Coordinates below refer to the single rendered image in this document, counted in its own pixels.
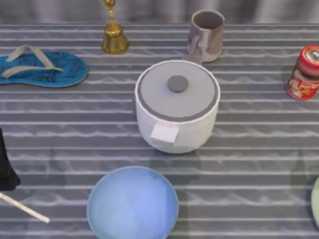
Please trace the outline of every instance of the white pot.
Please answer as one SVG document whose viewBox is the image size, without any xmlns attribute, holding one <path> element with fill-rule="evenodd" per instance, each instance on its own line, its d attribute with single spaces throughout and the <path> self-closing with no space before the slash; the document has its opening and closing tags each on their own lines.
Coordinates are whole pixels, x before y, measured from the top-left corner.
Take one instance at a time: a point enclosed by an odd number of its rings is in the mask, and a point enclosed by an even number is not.
<svg viewBox="0 0 319 239">
<path fill-rule="evenodd" d="M 158 72 L 154 72 L 153 75 L 150 74 L 150 72 L 153 72 L 155 69 L 158 69 Z M 179 73 L 184 74 L 185 77 L 192 74 L 196 77 L 207 75 L 214 88 L 214 90 L 212 90 L 214 91 L 212 92 L 212 96 L 207 95 L 207 92 L 210 92 L 207 90 L 209 84 L 207 79 L 205 79 L 205 82 L 203 80 L 206 84 L 203 85 L 204 87 L 202 86 L 203 94 L 190 96 L 190 93 L 198 91 L 199 86 L 197 85 L 197 82 L 199 84 L 201 81 L 200 78 L 193 79 L 194 77 L 191 79 L 190 84 L 187 84 L 188 88 L 184 92 L 177 93 L 166 91 L 166 89 L 163 90 L 162 77 L 165 78 L 170 74 L 167 72 L 170 71 L 169 69 L 172 71 L 173 75 L 176 75 L 176 72 L 174 71 L 178 71 Z M 157 79 L 154 79 L 153 82 L 148 80 L 148 86 L 150 86 L 153 91 L 147 92 L 145 96 L 146 99 L 142 99 L 144 96 L 141 95 L 141 81 L 145 79 L 147 74 L 149 74 L 150 77 L 154 77 L 154 74 L 156 74 Z M 157 115 L 155 111 L 147 109 L 149 105 L 146 101 L 150 101 L 151 95 L 154 95 L 154 98 L 157 98 L 159 102 L 152 99 L 150 105 L 156 106 L 159 111 L 168 111 L 170 114 L 173 114 L 174 117 L 163 117 L 161 114 Z M 205 111 L 202 111 L 204 114 L 198 113 L 193 116 L 187 115 L 184 118 L 183 116 L 179 118 L 175 116 L 178 115 L 179 112 L 186 115 L 189 114 L 188 111 L 196 111 L 201 108 L 201 101 L 207 104 L 210 97 L 214 100 L 209 102 L 207 107 L 205 107 Z M 211 135 L 217 115 L 219 99 L 220 88 L 218 82 L 204 67 L 184 60 L 171 60 L 155 64 L 140 75 L 135 87 L 135 110 L 141 135 L 149 145 L 167 153 L 186 153 L 198 149 L 207 142 Z"/>
</svg>

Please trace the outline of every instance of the table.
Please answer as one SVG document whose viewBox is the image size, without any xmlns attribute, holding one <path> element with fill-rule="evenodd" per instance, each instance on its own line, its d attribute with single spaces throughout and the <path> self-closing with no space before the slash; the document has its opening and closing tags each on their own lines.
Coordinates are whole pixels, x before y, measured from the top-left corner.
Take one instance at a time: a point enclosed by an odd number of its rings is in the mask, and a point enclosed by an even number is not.
<svg viewBox="0 0 319 239">
<path fill-rule="evenodd" d="M 29 44 L 84 59 L 87 80 L 65 89 L 0 87 L 0 126 L 22 184 L 9 196 L 51 218 L 44 224 L 0 201 L 0 238 L 94 239 L 86 202 L 110 170 L 163 173 L 180 199 L 170 239 L 317 239 L 310 192 L 319 175 L 319 99 L 285 92 L 300 49 L 319 25 L 228 25 L 221 58 L 205 67 L 221 86 L 212 137 L 168 155 L 148 146 L 132 114 L 135 82 L 151 64 L 178 59 L 187 25 L 126 25 L 131 48 L 100 49 L 103 25 L 1 25 L 0 54 Z"/>
</svg>

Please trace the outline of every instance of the red can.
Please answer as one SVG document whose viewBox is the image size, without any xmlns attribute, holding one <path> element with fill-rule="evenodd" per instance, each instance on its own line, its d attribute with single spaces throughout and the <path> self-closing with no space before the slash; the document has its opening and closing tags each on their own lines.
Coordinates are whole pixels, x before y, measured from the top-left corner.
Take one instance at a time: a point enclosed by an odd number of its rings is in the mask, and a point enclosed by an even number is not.
<svg viewBox="0 0 319 239">
<path fill-rule="evenodd" d="M 311 99 L 319 88 L 319 46 L 304 47 L 287 84 L 288 94 L 300 101 Z"/>
</svg>

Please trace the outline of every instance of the brass bell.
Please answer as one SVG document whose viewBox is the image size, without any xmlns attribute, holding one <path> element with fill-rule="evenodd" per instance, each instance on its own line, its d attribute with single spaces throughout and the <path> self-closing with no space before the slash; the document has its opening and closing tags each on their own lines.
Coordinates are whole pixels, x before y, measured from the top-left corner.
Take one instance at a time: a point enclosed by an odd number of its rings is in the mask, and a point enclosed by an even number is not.
<svg viewBox="0 0 319 239">
<path fill-rule="evenodd" d="M 129 41 L 123 34 L 121 25 L 115 23 L 114 6 L 116 0 L 103 0 L 109 11 L 110 23 L 104 29 L 104 39 L 102 49 L 107 54 L 119 55 L 123 54 L 129 48 Z"/>
</svg>

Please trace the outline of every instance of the wooden stick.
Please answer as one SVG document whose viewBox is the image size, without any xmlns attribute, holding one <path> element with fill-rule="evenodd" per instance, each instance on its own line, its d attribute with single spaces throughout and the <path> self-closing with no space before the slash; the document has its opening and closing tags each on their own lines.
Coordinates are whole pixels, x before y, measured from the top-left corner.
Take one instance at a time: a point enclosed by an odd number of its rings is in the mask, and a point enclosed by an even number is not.
<svg viewBox="0 0 319 239">
<path fill-rule="evenodd" d="M 22 205 L 21 203 L 17 202 L 16 200 L 12 199 L 11 197 L 8 197 L 7 195 L 0 193 L 0 198 L 6 201 L 7 203 L 16 206 L 17 208 L 25 211 L 26 213 L 29 213 L 31 216 L 34 216 L 35 218 L 39 219 L 40 221 L 43 221 L 45 223 L 49 223 L 50 219 L 35 212 L 34 210 Z"/>
</svg>

